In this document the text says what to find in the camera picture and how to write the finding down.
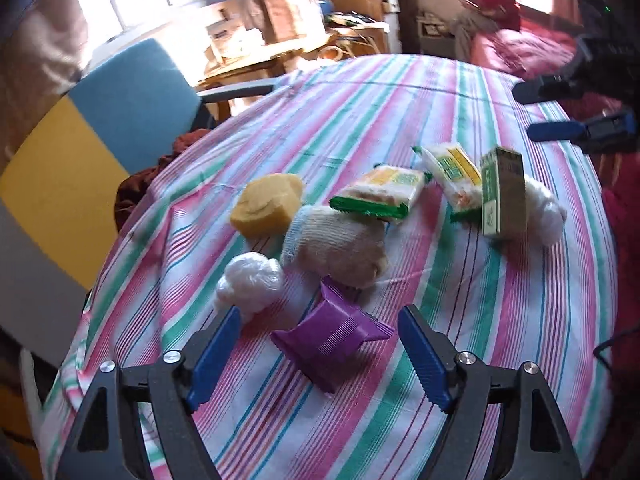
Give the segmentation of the green edged snack packet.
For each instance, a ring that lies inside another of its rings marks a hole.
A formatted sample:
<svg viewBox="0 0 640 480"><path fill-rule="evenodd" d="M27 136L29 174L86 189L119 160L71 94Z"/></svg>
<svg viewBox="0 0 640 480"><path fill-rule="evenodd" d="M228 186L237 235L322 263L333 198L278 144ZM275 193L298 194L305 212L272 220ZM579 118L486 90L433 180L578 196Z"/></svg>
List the green edged snack packet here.
<svg viewBox="0 0 640 480"><path fill-rule="evenodd" d="M432 179L429 172L378 165L332 196L329 206L345 214L401 222Z"/></svg>

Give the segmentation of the wooden desk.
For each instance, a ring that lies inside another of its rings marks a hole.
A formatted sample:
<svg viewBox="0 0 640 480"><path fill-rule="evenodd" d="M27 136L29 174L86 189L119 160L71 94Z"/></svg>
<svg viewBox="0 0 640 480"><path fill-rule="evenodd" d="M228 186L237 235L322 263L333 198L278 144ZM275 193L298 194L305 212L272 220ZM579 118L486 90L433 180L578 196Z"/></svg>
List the wooden desk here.
<svg viewBox="0 0 640 480"><path fill-rule="evenodd" d="M194 89L203 92L280 78L298 70L313 70L323 65L320 54L332 46L336 37L337 34L324 32L260 47L225 66L208 68Z"/></svg>

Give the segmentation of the seated person in red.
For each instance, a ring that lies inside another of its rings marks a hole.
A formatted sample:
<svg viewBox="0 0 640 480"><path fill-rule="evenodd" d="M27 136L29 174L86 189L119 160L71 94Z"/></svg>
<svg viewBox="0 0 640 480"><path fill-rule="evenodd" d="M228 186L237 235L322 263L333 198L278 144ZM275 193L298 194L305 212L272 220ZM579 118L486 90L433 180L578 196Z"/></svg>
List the seated person in red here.
<svg viewBox="0 0 640 480"><path fill-rule="evenodd" d="M515 0L459 0L463 10L449 25L454 36L456 59L469 62L477 34L493 34L507 29L521 30L521 10Z"/></svg>

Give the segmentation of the purple snack packet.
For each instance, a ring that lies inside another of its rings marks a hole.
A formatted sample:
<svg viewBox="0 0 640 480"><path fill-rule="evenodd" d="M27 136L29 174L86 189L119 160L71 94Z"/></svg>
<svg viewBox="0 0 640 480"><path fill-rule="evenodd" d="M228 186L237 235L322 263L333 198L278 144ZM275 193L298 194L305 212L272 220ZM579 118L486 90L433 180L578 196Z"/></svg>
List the purple snack packet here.
<svg viewBox="0 0 640 480"><path fill-rule="evenodd" d="M274 330L271 341L315 386L327 394L330 374L365 342L390 339L392 326L363 311L329 276L320 282L322 300L292 330Z"/></svg>

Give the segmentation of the striped pink green tablecloth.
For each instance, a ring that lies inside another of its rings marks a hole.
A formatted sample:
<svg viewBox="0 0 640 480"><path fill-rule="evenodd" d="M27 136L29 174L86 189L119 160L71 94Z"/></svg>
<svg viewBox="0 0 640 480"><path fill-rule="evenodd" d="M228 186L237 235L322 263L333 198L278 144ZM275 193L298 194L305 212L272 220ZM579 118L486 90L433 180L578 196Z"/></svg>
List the striped pink green tablecloth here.
<svg viewBox="0 0 640 480"><path fill-rule="evenodd" d="M282 292L244 327L213 400L195 415L229 479L412 479L442 426L397 338L370 342L324 394L271 342L320 304L320 281L357 284L386 323L415 304L484 361L538 363L583 467L611 409L594 346L612 334L614 243L590 160L537 144L532 122L562 106L514 101L512 76L417 55L370 56L288 75L275 92L192 145L153 182L119 233L44 404L38 437L52 478L99 366L155 361L213 315L236 256L284 261ZM404 221L343 235L332 196L377 164L416 168L414 148L457 142L474 160L496 146L567 211L560 240L498 243L454 222L436 185Z"/></svg>

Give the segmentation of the dark red cloth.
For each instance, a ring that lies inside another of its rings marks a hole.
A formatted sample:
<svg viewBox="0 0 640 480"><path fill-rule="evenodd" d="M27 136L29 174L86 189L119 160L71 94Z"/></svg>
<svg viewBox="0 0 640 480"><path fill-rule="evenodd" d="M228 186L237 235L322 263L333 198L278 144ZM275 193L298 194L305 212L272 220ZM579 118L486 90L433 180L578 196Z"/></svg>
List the dark red cloth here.
<svg viewBox="0 0 640 480"><path fill-rule="evenodd" d="M183 133L175 138L172 151L160 157L155 166L132 174L119 185L114 201L114 222L120 232L131 216L134 208L142 201L153 180L158 177L176 158L209 133L207 128L199 128Z"/></svg>

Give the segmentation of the green white small carton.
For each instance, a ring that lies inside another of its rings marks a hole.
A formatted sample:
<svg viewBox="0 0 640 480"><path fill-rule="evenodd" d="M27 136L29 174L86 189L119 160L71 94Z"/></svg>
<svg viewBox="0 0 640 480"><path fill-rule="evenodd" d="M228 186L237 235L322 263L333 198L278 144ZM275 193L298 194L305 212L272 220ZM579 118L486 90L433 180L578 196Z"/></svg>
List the green white small carton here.
<svg viewBox="0 0 640 480"><path fill-rule="evenodd" d="M482 230L495 240L513 240L527 230L525 174L519 152L495 146L480 160Z"/></svg>

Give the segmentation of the grey yellow blue chair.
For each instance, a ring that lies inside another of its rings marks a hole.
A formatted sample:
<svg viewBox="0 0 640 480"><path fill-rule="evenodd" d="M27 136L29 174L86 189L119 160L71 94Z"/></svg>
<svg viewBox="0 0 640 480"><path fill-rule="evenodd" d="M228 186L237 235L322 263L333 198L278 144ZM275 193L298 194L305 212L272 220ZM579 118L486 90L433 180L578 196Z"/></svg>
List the grey yellow blue chair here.
<svg viewBox="0 0 640 480"><path fill-rule="evenodd" d="M277 79L262 79L196 91L155 40L75 84L2 172L2 332L59 366L117 235L117 187L167 154L180 134L207 128L223 144L209 104L261 98L278 87Z"/></svg>

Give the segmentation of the pink curtain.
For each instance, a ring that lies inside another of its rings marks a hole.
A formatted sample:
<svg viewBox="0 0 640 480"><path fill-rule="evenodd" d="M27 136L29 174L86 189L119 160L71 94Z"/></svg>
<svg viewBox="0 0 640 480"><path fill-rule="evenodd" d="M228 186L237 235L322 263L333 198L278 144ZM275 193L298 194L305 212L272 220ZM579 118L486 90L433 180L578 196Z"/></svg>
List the pink curtain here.
<svg viewBox="0 0 640 480"><path fill-rule="evenodd" d="M247 5L267 44L324 34L318 0L247 0Z"/></svg>

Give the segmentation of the beige sock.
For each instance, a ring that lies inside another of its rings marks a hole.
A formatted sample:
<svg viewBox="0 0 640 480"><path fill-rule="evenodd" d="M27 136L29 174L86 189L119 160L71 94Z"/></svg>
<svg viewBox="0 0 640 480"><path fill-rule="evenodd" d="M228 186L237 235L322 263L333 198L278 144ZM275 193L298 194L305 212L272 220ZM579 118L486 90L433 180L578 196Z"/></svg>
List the beige sock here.
<svg viewBox="0 0 640 480"><path fill-rule="evenodd" d="M288 227L280 263L365 289L388 266L384 238L385 226L380 220L306 205Z"/></svg>

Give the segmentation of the yellow sponge block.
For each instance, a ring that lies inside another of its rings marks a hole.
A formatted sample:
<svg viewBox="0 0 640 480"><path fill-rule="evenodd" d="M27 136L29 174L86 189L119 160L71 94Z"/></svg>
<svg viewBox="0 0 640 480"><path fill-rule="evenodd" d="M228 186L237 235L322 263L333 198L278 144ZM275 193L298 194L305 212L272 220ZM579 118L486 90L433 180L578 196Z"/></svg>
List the yellow sponge block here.
<svg viewBox="0 0 640 480"><path fill-rule="evenodd" d="M231 211L230 223L245 238L284 235L302 206L296 174L267 174L250 181Z"/></svg>

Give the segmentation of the white plastic bag ball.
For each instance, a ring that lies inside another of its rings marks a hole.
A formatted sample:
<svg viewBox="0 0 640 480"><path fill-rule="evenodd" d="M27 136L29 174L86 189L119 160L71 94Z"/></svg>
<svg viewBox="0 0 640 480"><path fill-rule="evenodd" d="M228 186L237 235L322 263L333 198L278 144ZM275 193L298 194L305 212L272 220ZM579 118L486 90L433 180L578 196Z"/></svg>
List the white plastic bag ball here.
<svg viewBox="0 0 640 480"><path fill-rule="evenodd" d="M276 301L284 284L277 259L260 252L246 252L230 260L214 291L214 307L221 311L235 306L244 323Z"/></svg>

